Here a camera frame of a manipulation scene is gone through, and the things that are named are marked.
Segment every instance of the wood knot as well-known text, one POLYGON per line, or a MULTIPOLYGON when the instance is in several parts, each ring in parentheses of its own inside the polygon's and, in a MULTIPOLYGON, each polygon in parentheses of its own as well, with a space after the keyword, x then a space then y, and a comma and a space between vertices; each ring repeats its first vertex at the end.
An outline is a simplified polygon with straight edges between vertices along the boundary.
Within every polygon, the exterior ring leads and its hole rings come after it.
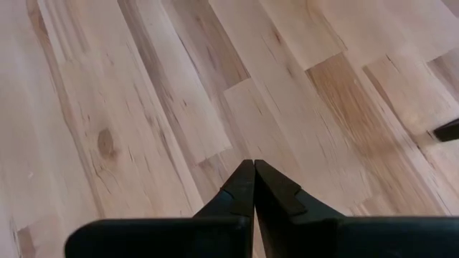
POLYGON ((112 158, 115 156, 115 149, 113 147, 112 133, 108 128, 100 131, 98 137, 98 148, 102 157, 112 158))

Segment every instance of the black object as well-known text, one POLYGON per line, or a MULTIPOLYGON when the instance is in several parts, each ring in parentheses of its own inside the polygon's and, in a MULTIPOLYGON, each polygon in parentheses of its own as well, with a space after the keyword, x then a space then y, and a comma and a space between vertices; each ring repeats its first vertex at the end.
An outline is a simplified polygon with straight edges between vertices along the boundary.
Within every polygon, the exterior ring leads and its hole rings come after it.
POLYGON ((251 257, 254 206, 271 257, 459 257, 457 218, 351 218, 264 161, 243 161, 189 219, 103 220, 73 233, 75 257, 251 257))
POLYGON ((442 142, 459 139, 459 119, 435 129, 433 133, 442 142))

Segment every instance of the wooden floor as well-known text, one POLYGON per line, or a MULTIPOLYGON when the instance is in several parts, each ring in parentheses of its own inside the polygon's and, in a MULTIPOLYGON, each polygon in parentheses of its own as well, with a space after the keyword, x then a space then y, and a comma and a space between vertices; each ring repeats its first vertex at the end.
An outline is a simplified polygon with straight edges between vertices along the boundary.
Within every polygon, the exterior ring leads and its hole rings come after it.
MULTIPOLYGON (((456 0, 1 0, 0 257, 191 216, 262 158, 347 215, 459 215, 456 0)), ((255 256, 263 257, 257 236, 255 256)))

